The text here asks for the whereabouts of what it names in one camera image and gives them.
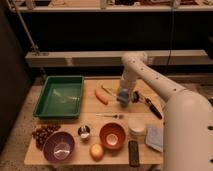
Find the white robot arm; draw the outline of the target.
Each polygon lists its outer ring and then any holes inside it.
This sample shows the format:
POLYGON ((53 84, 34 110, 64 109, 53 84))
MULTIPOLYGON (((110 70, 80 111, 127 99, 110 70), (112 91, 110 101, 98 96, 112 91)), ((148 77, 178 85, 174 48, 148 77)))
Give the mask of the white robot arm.
POLYGON ((203 95, 146 65, 144 51, 126 52, 118 92, 133 92, 138 78, 164 101, 163 170, 213 171, 213 106, 203 95))

